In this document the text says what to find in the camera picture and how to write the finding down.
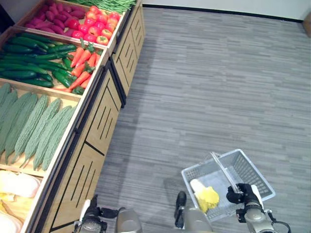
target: produce display shelf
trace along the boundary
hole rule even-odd
[[[40,11],[40,9],[42,8],[42,6],[44,4],[46,4],[49,0],[41,0],[39,1],[35,6],[34,8],[29,12],[27,13],[20,21],[18,21],[15,26],[18,26],[18,27],[22,27],[22,28],[25,28],[25,24],[27,22],[29,22],[31,19],[33,19],[35,17],[35,15]],[[72,3],[72,2],[68,2],[68,1],[63,1],[63,0],[54,0],[55,3],[62,3],[63,5],[68,5],[68,6],[79,6],[79,7],[82,7],[86,10],[86,12],[89,10],[89,7],[88,6],[84,6],[84,5],[80,5],[80,4],[76,4],[76,3]],[[98,48],[103,48],[103,49],[107,49],[108,50],[108,53],[109,55],[112,55],[113,53],[113,50],[116,46],[116,43],[117,43],[117,37],[118,35],[120,34],[120,31],[123,29],[124,27],[124,23],[123,23],[123,19],[124,19],[124,16],[126,15],[126,12],[124,12],[122,15],[120,15],[120,19],[118,21],[118,24],[114,30],[114,32],[112,33],[112,36],[109,40],[109,43],[107,46],[105,45],[101,45],[101,44],[98,44],[98,43],[94,43],[94,45]],[[80,23],[83,23],[85,20],[84,19],[80,19]],[[46,35],[57,35],[59,38],[64,38],[64,39],[67,39],[69,41],[72,41],[72,42],[77,42],[79,43],[80,40],[77,39],[77,38],[74,38],[74,37],[71,37],[71,36],[66,36],[66,35],[60,35],[60,34],[55,34],[55,33],[50,33],[50,32],[44,32],[44,31],[41,31],[39,29],[31,29],[29,28],[29,31],[30,32],[43,32],[45,33]]]

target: green vegetable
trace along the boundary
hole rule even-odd
[[[116,11],[122,14],[136,4],[136,0],[67,0],[85,6],[97,6],[100,9]]]
[[[59,71],[53,71],[52,75],[66,88],[70,87],[70,85],[74,82],[69,79],[67,75],[60,73]]]
[[[46,81],[49,81],[49,82],[53,83],[53,78],[49,74],[40,74],[40,78],[45,79]]]
[[[68,58],[63,58],[63,63],[65,64],[65,67],[67,70],[69,70],[69,71],[73,70],[73,68],[70,67],[71,60],[69,60]]]
[[[5,119],[6,114],[8,113],[10,107],[13,105],[13,103],[17,100],[17,91],[14,90],[11,93],[9,93],[3,104],[0,107],[0,130],[3,126],[3,122]]]
[[[24,104],[23,108],[18,113],[18,118],[16,120],[16,123],[12,125],[11,130],[8,134],[8,137],[5,141],[5,163],[8,164],[8,158],[10,154],[14,151],[14,147],[16,144],[16,141],[21,133],[21,131],[24,128],[24,125],[26,124],[29,115],[33,111],[35,104],[37,103],[37,95],[32,94]]]
[[[38,46],[40,46],[41,48],[43,48],[43,49],[45,49],[45,50],[48,50],[48,49],[49,49],[49,46],[47,46],[45,43],[43,43],[43,42],[41,42],[41,41],[39,41],[39,40],[35,40],[35,39],[23,37],[23,36],[20,36],[19,38],[22,38],[22,39],[25,40],[25,41],[29,41],[29,42],[36,43]]]
[[[33,79],[37,74],[33,71],[2,71],[0,72],[6,78],[9,79]]]
[[[55,114],[58,112],[58,109],[60,107],[61,100],[56,99],[54,100],[48,108],[44,111],[42,116],[40,117],[40,120],[35,127],[35,130],[33,134],[31,135],[27,146],[25,148],[25,162],[30,159],[36,152],[39,144],[39,140],[42,137],[42,134],[44,130],[46,129],[48,123],[51,121],[51,119],[55,116]]]
[[[48,72],[36,65],[27,65],[27,66],[22,66],[22,65],[13,65],[11,64],[10,66],[7,66],[5,64],[0,63],[0,67],[3,67],[5,70],[29,70],[33,71],[36,73],[40,74],[47,74]]]
[[[11,86],[8,83],[5,83],[1,88],[0,88],[0,106],[4,102],[5,98],[9,94],[11,90]]]
[[[25,103],[30,97],[31,92],[28,92],[18,98],[18,100],[16,100],[14,104],[10,106],[10,109],[5,116],[3,126],[0,131],[0,156],[4,151],[5,141],[10,133],[11,127],[15,125],[21,109],[24,107]]]
[[[63,117],[67,114],[70,108],[70,106],[67,106],[59,111],[44,130],[39,141],[38,149],[35,153],[34,170],[43,162],[44,155],[49,146],[51,136],[57,131],[59,124],[62,122]]]
[[[76,50],[75,45],[57,45],[55,47],[49,48],[48,53],[65,52],[69,50]]]
[[[71,93],[77,94],[77,95],[83,95],[84,88],[81,86],[77,86],[75,89],[72,90]]]
[[[42,86],[42,87],[48,87],[48,88],[54,87],[54,84],[52,82],[46,81],[46,80],[23,79],[23,80],[18,80],[18,81],[22,82],[22,83],[28,83],[28,84],[36,85],[36,86]]]
[[[13,53],[31,53],[33,50],[22,45],[9,45],[4,44],[3,50],[7,52],[13,52]]]
[[[44,42],[44,43],[53,43],[52,40],[50,40],[50,39],[48,39],[46,37],[40,36],[40,35],[36,35],[36,34],[19,33],[18,35],[23,36],[23,37],[27,37],[27,38],[31,38],[31,39],[34,39],[34,40],[38,40],[38,41],[41,41],[41,42]]]
[[[25,124],[23,130],[21,131],[17,142],[15,144],[15,157],[12,160],[12,164],[15,163],[16,159],[25,151],[26,145],[30,140],[43,112],[48,106],[48,97],[42,95],[35,105],[34,110],[31,112],[27,123]]]
[[[49,140],[48,148],[45,151],[45,155],[43,157],[42,169],[44,171],[48,169],[50,162],[52,160],[52,157],[53,157],[53,155],[54,155],[54,153],[58,147],[60,140],[63,137],[63,134],[64,134],[69,122],[70,122],[70,119],[71,119],[75,109],[76,108],[71,108],[69,111],[67,111],[67,113],[62,118],[61,122],[59,123],[56,132],[54,132],[54,134],[51,136],[51,138]]]

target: bitter melon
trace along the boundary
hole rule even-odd
[[[38,97],[36,94],[32,94],[27,102],[21,109],[17,118],[16,124],[11,127],[8,138],[5,141],[5,163],[8,164],[8,157],[14,151],[16,141],[23,130],[31,112],[33,111],[35,104],[37,103]]]
[[[43,157],[45,152],[48,148],[50,143],[51,136],[57,131],[60,122],[62,121],[63,117],[67,114],[70,110],[71,106],[67,106],[60,110],[53,119],[49,122],[46,129],[44,130],[38,145],[38,149],[35,153],[34,159],[34,170],[43,162]]]
[[[25,151],[26,145],[33,134],[35,127],[37,126],[40,117],[48,106],[48,97],[42,95],[35,105],[34,110],[31,112],[28,121],[26,122],[22,132],[20,133],[17,142],[15,144],[15,156],[12,159],[12,164],[15,160]]]
[[[35,127],[33,135],[31,135],[31,137],[27,143],[27,146],[25,148],[25,162],[35,154],[35,152],[38,148],[39,140],[40,140],[45,128],[47,127],[48,123],[51,121],[51,119],[58,112],[60,104],[61,104],[60,99],[54,100],[48,106],[48,108],[44,111],[42,116],[40,117],[39,123]]]
[[[15,103],[12,105],[12,107],[10,107],[8,113],[6,114],[3,122],[3,127],[1,128],[0,132],[0,155],[4,151],[5,141],[7,136],[9,135],[11,127],[15,125],[21,109],[24,107],[25,103],[30,97],[31,92],[22,95],[20,98],[18,98],[18,100],[15,101]]]
[[[57,131],[51,136],[49,145],[47,150],[45,151],[45,155],[43,158],[43,163],[42,163],[42,169],[45,171],[48,169],[50,162],[52,160],[52,157],[58,147],[58,144],[60,140],[63,137],[63,134],[68,126],[68,123],[70,122],[70,119],[73,115],[73,112],[76,108],[71,108],[66,115],[62,118],[61,122],[58,125]]]

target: orange carrot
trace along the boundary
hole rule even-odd
[[[81,48],[81,47],[77,48],[76,54],[75,54],[75,56],[74,56],[74,58],[72,60],[72,63],[70,65],[71,68],[74,67],[77,64],[77,62],[79,61],[79,59],[81,58],[83,53],[84,53],[84,49],[83,48]]]
[[[78,67],[75,67],[75,69],[73,69],[71,74],[76,76],[76,77],[79,77],[85,67],[86,67],[86,65],[83,63],[83,64],[79,65]]]
[[[91,77],[89,77],[87,80],[85,80],[80,86],[86,89],[88,82],[90,81]]]
[[[69,56],[68,58],[69,58],[70,60],[73,60],[73,57],[76,55],[76,52],[69,52],[68,55],[71,55],[71,56]]]
[[[96,65],[96,66],[97,66],[97,63],[98,63],[100,57],[101,57],[101,56],[100,56],[99,54],[96,53],[96,59],[95,59],[95,65]]]
[[[88,60],[88,65],[90,66],[90,67],[93,67],[93,66],[95,66],[95,60],[96,60],[96,53],[93,53],[92,54],[92,56],[89,58],[89,60]]]
[[[69,87],[69,89],[73,90],[75,89],[78,85],[83,83],[85,80],[87,80],[91,75],[87,72],[84,71]]]
[[[91,52],[89,50],[84,50],[80,59],[78,60],[76,67],[86,62],[91,57]]]
[[[71,93],[71,89],[69,89],[69,88],[53,88],[53,90],[57,90],[57,91],[65,91],[65,92],[69,92],[69,93]]]

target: shopping basket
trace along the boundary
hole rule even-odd
[[[268,200],[276,195],[273,188],[241,149],[220,155],[219,161],[235,183],[255,184],[262,201]],[[227,200],[227,188],[230,186],[230,183],[214,159],[209,159],[203,163],[188,167],[182,170],[181,174],[196,208],[199,208],[199,204],[190,186],[192,179],[198,179],[206,187],[212,186],[218,193],[220,198],[218,206],[208,210],[206,213],[211,222],[231,216],[235,213],[236,209],[243,207],[243,204],[237,205]]]

